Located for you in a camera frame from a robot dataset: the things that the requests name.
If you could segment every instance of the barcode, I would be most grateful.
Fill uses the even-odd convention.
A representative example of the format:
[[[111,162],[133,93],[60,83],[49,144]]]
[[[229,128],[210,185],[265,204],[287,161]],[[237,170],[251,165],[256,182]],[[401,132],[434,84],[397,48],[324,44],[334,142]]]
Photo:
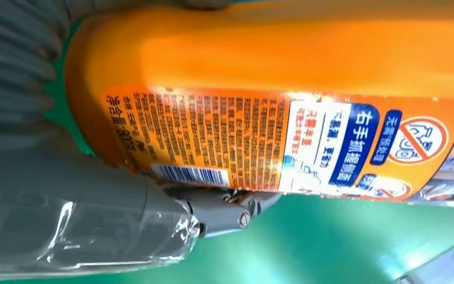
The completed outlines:
[[[156,175],[172,182],[231,186],[227,170],[209,169],[205,167],[170,166],[164,164],[152,164],[151,167]]]

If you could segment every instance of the product label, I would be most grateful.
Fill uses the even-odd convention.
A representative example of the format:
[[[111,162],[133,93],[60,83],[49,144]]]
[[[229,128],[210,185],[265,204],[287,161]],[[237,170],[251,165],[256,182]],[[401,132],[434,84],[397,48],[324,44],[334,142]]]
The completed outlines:
[[[454,99],[124,87],[101,105],[131,166],[161,179],[454,201]]]

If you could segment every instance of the blue label banner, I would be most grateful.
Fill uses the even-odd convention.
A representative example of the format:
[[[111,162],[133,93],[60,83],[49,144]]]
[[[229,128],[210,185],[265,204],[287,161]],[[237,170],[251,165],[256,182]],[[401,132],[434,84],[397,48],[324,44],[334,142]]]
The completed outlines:
[[[361,172],[377,132],[380,115],[367,104],[353,104],[340,155],[330,184],[353,186]]]
[[[380,166],[385,163],[401,124],[402,116],[403,113],[396,109],[387,112],[370,164]]]

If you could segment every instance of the prohibition symbol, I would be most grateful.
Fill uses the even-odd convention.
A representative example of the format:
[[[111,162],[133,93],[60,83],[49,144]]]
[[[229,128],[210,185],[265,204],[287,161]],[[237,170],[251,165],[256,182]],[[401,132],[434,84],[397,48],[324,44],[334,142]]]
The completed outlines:
[[[414,117],[403,121],[389,152],[399,164],[418,164],[440,154],[448,143],[448,130],[432,117]]]
[[[411,186],[398,179],[377,177],[366,196],[374,199],[403,199],[411,194]]]

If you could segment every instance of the orange cylinder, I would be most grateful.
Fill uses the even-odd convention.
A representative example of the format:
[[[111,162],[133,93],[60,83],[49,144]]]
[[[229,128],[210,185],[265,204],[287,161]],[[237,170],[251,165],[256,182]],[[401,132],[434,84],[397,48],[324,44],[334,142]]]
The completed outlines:
[[[97,155],[162,178],[382,200],[437,179],[454,195],[454,1],[360,2],[89,18],[67,57],[70,107]]]

